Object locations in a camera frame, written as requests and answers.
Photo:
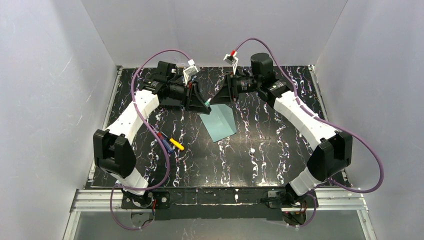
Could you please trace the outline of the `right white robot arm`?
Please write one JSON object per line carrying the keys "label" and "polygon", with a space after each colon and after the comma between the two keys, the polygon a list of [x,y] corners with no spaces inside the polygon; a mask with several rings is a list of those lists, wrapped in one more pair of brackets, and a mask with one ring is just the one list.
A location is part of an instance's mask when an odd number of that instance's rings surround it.
{"label": "right white robot arm", "polygon": [[315,119],[316,114],[300,100],[294,87],[277,77],[273,60],[267,53],[251,56],[251,73],[237,69],[236,51],[226,54],[223,60],[232,65],[232,71],[225,73],[221,89],[209,101],[211,105],[236,102],[240,94],[256,92],[261,100],[289,120],[313,148],[305,169],[284,187],[281,196],[287,203],[298,202],[350,165],[352,135]]}

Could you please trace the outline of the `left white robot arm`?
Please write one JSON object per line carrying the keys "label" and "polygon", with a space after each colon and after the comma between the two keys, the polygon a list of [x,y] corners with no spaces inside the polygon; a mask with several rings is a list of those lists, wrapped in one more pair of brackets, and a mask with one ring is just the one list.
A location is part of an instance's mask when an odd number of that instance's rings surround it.
{"label": "left white robot arm", "polygon": [[209,103],[202,97],[197,81],[192,79],[199,71],[193,59],[182,71],[176,64],[159,61],[156,70],[140,83],[133,104],[106,129],[94,133],[95,166],[116,178],[124,191],[142,196],[153,189],[136,168],[132,143],[142,126],[151,128],[147,117],[163,100],[176,100],[188,112],[210,114]]}

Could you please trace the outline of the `green white marker pen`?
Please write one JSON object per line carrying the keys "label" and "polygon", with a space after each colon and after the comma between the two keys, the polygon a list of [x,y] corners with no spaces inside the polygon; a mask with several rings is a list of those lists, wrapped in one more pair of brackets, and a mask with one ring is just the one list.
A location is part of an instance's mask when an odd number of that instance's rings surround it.
{"label": "green white marker pen", "polygon": [[212,99],[211,98],[209,98],[204,104],[205,104],[205,106],[206,107],[209,107],[211,104],[210,104],[210,101],[211,101]]}

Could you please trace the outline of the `yellow handled screwdriver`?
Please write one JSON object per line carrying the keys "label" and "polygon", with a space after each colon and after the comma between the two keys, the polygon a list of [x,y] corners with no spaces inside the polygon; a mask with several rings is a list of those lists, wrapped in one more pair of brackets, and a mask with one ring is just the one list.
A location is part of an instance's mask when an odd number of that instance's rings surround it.
{"label": "yellow handled screwdriver", "polygon": [[180,151],[184,151],[185,150],[185,148],[184,148],[184,146],[181,144],[181,143],[179,143],[178,141],[176,141],[175,139],[173,139],[173,138],[170,138],[169,139],[169,141],[177,148],[177,149],[179,149]]}

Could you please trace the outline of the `teal paper envelope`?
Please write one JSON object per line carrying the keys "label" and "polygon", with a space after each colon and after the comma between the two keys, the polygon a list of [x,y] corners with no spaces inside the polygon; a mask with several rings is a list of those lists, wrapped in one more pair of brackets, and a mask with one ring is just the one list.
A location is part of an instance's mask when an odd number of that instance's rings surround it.
{"label": "teal paper envelope", "polygon": [[210,114],[200,114],[200,118],[211,138],[216,143],[237,132],[234,112],[226,104],[211,105]]}

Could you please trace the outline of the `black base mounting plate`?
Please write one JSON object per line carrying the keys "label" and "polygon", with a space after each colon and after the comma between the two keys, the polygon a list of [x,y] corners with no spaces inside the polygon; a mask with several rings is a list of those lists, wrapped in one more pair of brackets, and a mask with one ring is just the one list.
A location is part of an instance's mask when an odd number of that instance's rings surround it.
{"label": "black base mounting plate", "polygon": [[121,208],[155,212],[157,221],[265,219],[304,223],[318,207],[317,195],[286,195],[284,187],[159,187],[143,196],[124,193]]}

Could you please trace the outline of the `aluminium frame rail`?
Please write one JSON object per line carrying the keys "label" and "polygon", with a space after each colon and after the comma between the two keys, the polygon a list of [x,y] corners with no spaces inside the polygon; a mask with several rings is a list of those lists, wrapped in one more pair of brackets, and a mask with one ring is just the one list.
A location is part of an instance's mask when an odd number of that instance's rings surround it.
{"label": "aluminium frame rail", "polygon": [[[369,208],[365,198],[359,193],[351,193],[341,188],[324,187],[317,189],[316,201],[318,211],[367,211]],[[77,190],[71,205],[71,212],[108,212],[110,203],[118,212],[127,212],[121,209],[123,194],[116,191],[110,198],[110,189],[82,189]]]}

